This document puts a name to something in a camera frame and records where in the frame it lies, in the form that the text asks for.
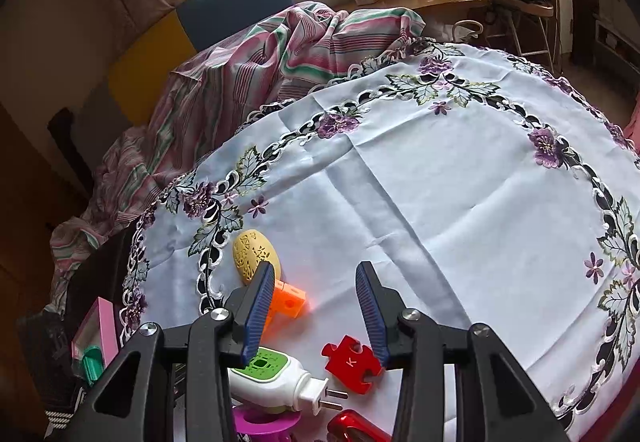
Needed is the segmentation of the orange plastic block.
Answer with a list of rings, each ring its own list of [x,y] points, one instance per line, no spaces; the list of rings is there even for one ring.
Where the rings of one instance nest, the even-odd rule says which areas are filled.
[[[275,280],[273,295],[262,332],[267,331],[273,318],[278,314],[285,315],[288,318],[297,318],[306,306],[306,301],[306,292],[282,282],[282,280]]]

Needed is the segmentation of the red puzzle piece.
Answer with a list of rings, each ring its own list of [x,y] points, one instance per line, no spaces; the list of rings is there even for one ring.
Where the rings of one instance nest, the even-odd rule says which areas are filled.
[[[364,396],[373,384],[370,378],[383,373],[383,367],[370,347],[351,336],[338,344],[326,344],[321,355],[326,358],[326,371],[347,390]]]

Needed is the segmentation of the yellow perforated oval object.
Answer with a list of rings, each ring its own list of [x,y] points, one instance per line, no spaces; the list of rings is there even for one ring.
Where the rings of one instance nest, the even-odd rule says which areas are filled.
[[[232,257],[242,283],[250,284],[260,262],[269,262],[277,280],[282,278],[281,262],[268,238],[257,230],[243,231],[234,240]]]

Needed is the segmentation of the white green plug-in device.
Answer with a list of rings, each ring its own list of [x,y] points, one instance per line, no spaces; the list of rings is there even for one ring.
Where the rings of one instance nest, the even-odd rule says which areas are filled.
[[[329,379],[312,376],[297,358],[259,347],[242,370],[228,370],[231,396],[269,413],[284,410],[318,416],[322,408],[342,410],[348,393],[329,388]]]

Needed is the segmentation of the magenta plastic spool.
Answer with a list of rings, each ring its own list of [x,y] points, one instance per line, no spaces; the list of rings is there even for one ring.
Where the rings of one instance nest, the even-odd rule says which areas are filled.
[[[294,427],[300,419],[299,412],[286,410],[279,414],[266,413],[246,405],[233,409],[235,430],[243,441],[285,442],[292,440]]]

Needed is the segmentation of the shiny red metal object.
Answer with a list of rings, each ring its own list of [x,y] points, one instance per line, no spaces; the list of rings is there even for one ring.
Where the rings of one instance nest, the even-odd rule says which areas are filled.
[[[354,410],[337,413],[326,425],[333,441],[390,442],[392,436]]]

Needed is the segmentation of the green plastic spool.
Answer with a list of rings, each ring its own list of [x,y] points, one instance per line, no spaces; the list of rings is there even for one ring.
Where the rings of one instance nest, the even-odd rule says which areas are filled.
[[[104,372],[104,359],[101,348],[95,344],[89,346],[82,352],[80,362],[86,381],[92,387]]]

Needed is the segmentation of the pink rimmed white tray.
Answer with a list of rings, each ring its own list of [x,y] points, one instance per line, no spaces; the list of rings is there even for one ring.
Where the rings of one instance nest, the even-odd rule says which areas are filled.
[[[114,306],[103,298],[96,299],[80,323],[72,340],[72,357],[80,361],[91,347],[100,349],[104,366],[109,366],[118,353]]]

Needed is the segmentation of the white floral embroidered tablecloth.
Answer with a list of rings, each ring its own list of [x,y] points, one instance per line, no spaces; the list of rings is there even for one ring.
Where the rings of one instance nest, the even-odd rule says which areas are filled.
[[[639,156],[567,81],[500,51],[429,43],[244,129],[160,193],[134,233],[120,316],[189,324],[241,284],[264,234],[298,318],[262,341],[326,376],[365,340],[360,262],[440,324],[489,325],[570,440],[639,361]]]

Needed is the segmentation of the pink striped bed sheet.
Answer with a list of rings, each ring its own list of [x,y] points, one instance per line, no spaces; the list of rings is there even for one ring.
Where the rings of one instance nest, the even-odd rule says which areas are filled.
[[[424,27],[424,19],[403,6],[347,12],[304,1],[176,67],[149,123],[119,133],[103,154],[88,208],[52,233],[50,310],[64,312],[70,278],[93,251],[230,139],[249,113],[302,98],[352,66],[402,48]]]

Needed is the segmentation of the grey yellow blue headboard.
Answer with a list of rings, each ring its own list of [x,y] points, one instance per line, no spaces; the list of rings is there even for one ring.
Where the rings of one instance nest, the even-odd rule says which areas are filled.
[[[82,189],[93,191],[96,167],[119,135],[149,121],[173,69],[293,4],[294,0],[186,0],[134,40],[80,110],[63,107],[47,124]]]

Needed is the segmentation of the wooden side desk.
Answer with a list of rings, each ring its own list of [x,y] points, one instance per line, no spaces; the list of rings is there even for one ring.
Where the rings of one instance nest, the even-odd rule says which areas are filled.
[[[335,11],[352,12],[358,9],[406,8],[424,15],[446,15],[468,12],[470,9],[483,9],[491,5],[491,0],[378,0],[366,6],[357,6],[349,2],[337,6]]]

